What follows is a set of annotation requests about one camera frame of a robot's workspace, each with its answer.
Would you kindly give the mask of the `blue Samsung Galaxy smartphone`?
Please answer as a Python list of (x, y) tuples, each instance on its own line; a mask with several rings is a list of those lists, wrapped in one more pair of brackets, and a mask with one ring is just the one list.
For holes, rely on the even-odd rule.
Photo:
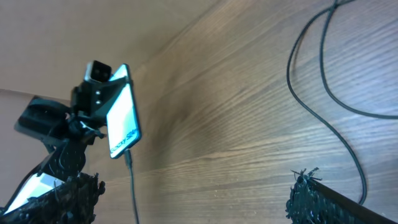
[(129, 65), (122, 64), (110, 80), (120, 78), (125, 78), (127, 82), (106, 115), (109, 155), (112, 159), (119, 158), (142, 137)]

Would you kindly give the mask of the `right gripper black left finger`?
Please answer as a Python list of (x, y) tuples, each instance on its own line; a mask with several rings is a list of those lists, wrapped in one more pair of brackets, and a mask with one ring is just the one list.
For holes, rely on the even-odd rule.
[(105, 190), (105, 182), (98, 180), (98, 174), (80, 173), (1, 215), (1, 224), (90, 224), (96, 218), (95, 205)]

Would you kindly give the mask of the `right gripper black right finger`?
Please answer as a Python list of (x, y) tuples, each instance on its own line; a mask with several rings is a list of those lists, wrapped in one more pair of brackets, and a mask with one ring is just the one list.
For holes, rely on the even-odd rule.
[(313, 175), (294, 172), (286, 218), (294, 224), (397, 224), (320, 183)]

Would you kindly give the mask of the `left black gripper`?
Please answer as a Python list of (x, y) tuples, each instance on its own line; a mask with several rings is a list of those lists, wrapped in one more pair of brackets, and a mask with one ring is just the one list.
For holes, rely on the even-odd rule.
[(130, 84), (129, 78), (109, 82), (83, 80), (72, 90), (72, 116), (79, 120), (105, 120), (122, 90)]

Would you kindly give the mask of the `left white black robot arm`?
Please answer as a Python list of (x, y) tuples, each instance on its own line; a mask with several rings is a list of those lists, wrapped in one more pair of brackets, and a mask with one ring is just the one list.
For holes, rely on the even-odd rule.
[[(121, 124), (112, 121), (111, 112), (127, 94), (127, 108), (134, 111), (132, 81), (118, 78), (113, 81), (92, 83), (84, 81), (72, 91), (69, 107), (56, 101), (33, 98), (18, 119), (15, 129), (43, 142), (48, 156), (34, 167), (18, 185), (5, 207), (1, 208), (1, 223), (91, 223), (94, 207), (105, 192), (105, 183), (97, 175), (82, 173), (85, 149), (95, 138), (113, 139), (115, 128), (122, 137), (110, 148), (116, 158), (124, 156), (127, 168), (132, 169), (130, 148), (140, 140), (141, 129), (136, 116), (122, 118)], [(12, 208), (31, 177), (49, 175), (61, 180), (39, 196), (28, 196), (26, 203)]]

